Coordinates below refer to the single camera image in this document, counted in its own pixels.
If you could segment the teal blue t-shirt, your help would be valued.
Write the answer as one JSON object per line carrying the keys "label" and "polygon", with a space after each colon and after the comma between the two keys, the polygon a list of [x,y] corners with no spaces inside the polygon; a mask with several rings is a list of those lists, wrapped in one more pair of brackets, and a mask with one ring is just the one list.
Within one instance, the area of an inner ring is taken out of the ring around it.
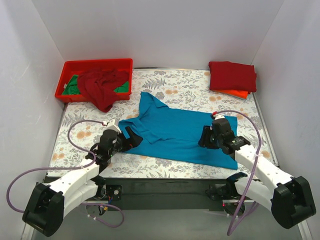
{"label": "teal blue t-shirt", "polygon": [[203,127],[211,124],[210,113],[170,108],[142,92],[138,117],[121,120],[118,126],[126,137],[125,128],[130,127],[143,138],[130,154],[237,170],[237,162],[221,149],[199,146]]}

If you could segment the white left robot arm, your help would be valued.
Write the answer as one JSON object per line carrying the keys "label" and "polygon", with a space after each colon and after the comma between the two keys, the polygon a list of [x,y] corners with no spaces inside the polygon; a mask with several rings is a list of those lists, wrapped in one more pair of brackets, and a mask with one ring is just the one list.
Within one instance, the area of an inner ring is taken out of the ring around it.
{"label": "white left robot arm", "polygon": [[91,198],[104,198],[108,193],[106,180],[100,176],[117,153],[138,147],[143,138],[127,126],[128,138],[119,127],[108,127],[89,150],[80,168],[71,170],[59,179],[33,189],[22,215],[22,220],[41,232],[52,236],[65,216]]}

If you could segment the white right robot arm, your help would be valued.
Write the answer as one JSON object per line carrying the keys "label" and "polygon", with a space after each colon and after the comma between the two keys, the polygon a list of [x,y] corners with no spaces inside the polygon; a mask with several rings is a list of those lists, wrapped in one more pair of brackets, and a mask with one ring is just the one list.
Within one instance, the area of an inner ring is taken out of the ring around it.
{"label": "white right robot arm", "polygon": [[227,179],[232,193],[264,206],[283,228],[290,229],[316,214],[308,180],[303,176],[294,177],[258,155],[248,140],[234,134],[223,115],[215,114],[211,126],[204,126],[198,144],[205,148],[220,149],[250,169],[251,175],[259,181],[250,181],[248,175],[236,173]]}

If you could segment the floral patterned table mat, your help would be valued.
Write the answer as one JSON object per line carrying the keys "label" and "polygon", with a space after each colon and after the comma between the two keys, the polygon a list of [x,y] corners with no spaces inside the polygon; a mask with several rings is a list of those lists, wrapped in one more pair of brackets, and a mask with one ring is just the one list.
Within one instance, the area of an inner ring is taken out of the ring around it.
{"label": "floral patterned table mat", "polygon": [[[72,102],[65,107],[47,176],[59,178],[68,167],[75,167],[85,157],[85,149],[96,143],[103,132],[101,121],[125,120],[139,115],[142,92],[148,92],[170,108],[211,113],[223,111],[237,118],[237,134],[245,137],[274,165],[278,160],[261,117],[256,98],[247,99],[209,89],[206,70],[152,69],[134,70],[129,100],[116,102],[107,112],[89,102]],[[106,178],[223,179],[231,169],[193,164],[136,154],[117,154],[102,172]]]}

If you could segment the folded orange t-shirt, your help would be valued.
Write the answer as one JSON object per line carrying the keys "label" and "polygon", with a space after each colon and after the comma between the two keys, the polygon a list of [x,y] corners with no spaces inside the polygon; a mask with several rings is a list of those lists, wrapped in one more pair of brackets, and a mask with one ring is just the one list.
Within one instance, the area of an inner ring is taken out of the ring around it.
{"label": "folded orange t-shirt", "polygon": [[243,90],[216,90],[216,92],[231,95],[241,99],[247,99],[249,94],[247,91],[243,91]]}

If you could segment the crumpled dark red t-shirt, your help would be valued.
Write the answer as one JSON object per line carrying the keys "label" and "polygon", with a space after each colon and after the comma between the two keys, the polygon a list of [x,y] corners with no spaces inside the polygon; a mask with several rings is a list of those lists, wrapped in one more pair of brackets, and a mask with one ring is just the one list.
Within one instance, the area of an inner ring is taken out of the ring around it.
{"label": "crumpled dark red t-shirt", "polygon": [[77,87],[86,100],[107,113],[119,99],[115,89],[128,81],[129,73],[126,71],[92,69],[78,75]]}

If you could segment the folded dark red t-shirt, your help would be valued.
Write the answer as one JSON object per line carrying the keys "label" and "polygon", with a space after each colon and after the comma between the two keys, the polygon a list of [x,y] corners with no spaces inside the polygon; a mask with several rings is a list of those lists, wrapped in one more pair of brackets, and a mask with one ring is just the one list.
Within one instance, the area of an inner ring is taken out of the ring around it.
{"label": "folded dark red t-shirt", "polygon": [[210,90],[257,91],[257,74],[253,65],[230,61],[210,61]]}

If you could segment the green t-shirt in bin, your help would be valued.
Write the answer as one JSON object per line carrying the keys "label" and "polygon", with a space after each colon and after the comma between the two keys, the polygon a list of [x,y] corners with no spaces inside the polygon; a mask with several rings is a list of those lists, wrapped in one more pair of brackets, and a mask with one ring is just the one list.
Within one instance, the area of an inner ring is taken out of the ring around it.
{"label": "green t-shirt in bin", "polygon": [[[78,75],[74,74],[69,80],[68,84],[65,84],[62,95],[80,95],[81,92],[78,89]],[[126,93],[129,91],[129,82],[126,81],[121,86],[113,90],[115,93]]]}

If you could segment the red plastic bin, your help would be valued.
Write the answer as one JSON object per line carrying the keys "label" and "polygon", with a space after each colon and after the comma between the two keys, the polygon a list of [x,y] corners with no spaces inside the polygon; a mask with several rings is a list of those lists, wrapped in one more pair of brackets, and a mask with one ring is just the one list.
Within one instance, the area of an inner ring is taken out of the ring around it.
{"label": "red plastic bin", "polygon": [[62,95],[65,86],[69,83],[73,75],[79,75],[93,69],[126,71],[129,73],[128,92],[117,93],[120,101],[127,101],[132,94],[132,75],[133,75],[133,60],[131,58],[117,59],[90,59],[90,60],[72,60],[66,61],[63,65],[62,72],[55,91],[55,98],[63,103],[78,103],[88,102],[81,94]]}

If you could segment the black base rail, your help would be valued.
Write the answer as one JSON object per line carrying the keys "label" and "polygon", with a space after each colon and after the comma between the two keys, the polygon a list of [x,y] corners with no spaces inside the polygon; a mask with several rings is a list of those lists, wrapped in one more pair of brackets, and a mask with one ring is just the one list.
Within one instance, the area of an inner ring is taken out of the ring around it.
{"label": "black base rail", "polygon": [[121,210],[222,211],[223,201],[239,199],[226,179],[93,178],[98,188],[89,203],[106,203]]}

